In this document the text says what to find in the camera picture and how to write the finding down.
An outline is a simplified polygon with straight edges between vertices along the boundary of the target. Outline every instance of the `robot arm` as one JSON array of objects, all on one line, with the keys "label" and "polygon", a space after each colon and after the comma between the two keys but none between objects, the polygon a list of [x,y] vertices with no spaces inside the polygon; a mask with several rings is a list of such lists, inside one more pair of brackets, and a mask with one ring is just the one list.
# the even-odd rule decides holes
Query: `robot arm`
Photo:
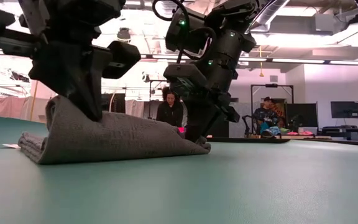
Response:
[{"label": "robot arm", "polygon": [[140,60],[133,45],[114,41],[103,48],[91,44],[101,34],[98,26],[121,15],[125,0],[19,3],[21,25],[28,27],[31,35],[5,29],[14,17],[0,11],[0,48],[5,54],[31,58],[31,79],[67,97],[89,119],[99,121],[101,78],[121,78]]},{"label": "robot arm", "polygon": [[239,121],[240,116],[229,106],[229,87],[237,79],[236,66],[241,52],[250,52],[256,45],[254,38],[245,33],[271,2],[229,0],[207,16],[189,9],[186,13],[179,9],[174,14],[165,39],[168,49],[198,53],[207,45],[199,60],[169,65],[164,72],[170,88],[188,108],[186,138],[190,141],[207,136],[219,119]]}]

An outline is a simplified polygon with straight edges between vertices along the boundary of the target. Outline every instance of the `woman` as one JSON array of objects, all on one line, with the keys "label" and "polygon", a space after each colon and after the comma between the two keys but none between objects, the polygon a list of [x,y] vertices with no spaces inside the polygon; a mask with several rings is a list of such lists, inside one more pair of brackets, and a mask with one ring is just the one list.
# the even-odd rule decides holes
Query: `woman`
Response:
[{"label": "woman", "polygon": [[181,127],[183,120],[183,105],[179,97],[174,94],[169,87],[162,89],[162,98],[164,102],[158,106],[157,121],[166,122],[172,126]]}]

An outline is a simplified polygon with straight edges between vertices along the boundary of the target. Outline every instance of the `folded towel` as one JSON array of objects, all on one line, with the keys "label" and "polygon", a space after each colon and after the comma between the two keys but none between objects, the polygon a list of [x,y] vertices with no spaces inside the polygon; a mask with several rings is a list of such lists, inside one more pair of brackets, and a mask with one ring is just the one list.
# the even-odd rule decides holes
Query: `folded towel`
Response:
[{"label": "folded towel", "polygon": [[176,127],[122,113],[88,119],[71,101],[57,96],[46,107],[47,138],[23,133],[18,145],[38,164],[101,162],[208,154],[211,146],[183,139]]}]

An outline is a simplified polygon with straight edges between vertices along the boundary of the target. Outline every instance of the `fluorescent light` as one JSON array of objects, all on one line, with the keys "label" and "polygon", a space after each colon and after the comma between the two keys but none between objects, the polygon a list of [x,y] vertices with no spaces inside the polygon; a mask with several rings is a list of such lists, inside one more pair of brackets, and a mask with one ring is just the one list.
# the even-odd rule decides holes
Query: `fluorescent light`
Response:
[{"label": "fluorescent light", "polygon": [[267,58],[242,57],[239,62],[266,62]]},{"label": "fluorescent light", "polygon": [[164,59],[160,59],[158,60],[158,62],[167,62],[167,63],[176,63],[177,61],[174,59],[168,59],[168,60],[164,60]]},{"label": "fluorescent light", "polygon": [[0,87],[31,87],[30,85],[0,84]]},{"label": "fluorescent light", "polygon": [[[177,55],[153,55],[156,59],[177,59]],[[182,59],[189,59],[187,56],[182,56]]]},{"label": "fluorescent light", "polygon": [[137,5],[140,6],[140,1],[127,1],[125,5]]},{"label": "fluorescent light", "polygon": [[330,61],[331,65],[358,65],[358,61],[350,61],[350,60],[332,60]]},{"label": "fluorescent light", "polygon": [[313,59],[291,59],[291,58],[273,58],[273,62],[280,63],[324,63],[324,60]]}]

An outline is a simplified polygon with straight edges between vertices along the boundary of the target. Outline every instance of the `dark hair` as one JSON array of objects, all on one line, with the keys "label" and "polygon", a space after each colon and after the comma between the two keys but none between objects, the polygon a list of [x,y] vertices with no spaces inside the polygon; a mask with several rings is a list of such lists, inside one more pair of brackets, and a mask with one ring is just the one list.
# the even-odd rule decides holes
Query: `dark hair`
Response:
[{"label": "dark hair", "polygon": [[274,100],[269,96],[264,99],[264,102],[266,102],[266,101],[270,101],[270,102],[274,103]]},{"label": "dark hair", "polygon": [[175,101],[179,101],[179,96],[176,95],[174,92],[172,92],[171,89],[169,89],[168,86],[162,88],[162,99],[163,99],[164,101],[167,100],[168,94],[173,94],[173,95],[175,96]]}]

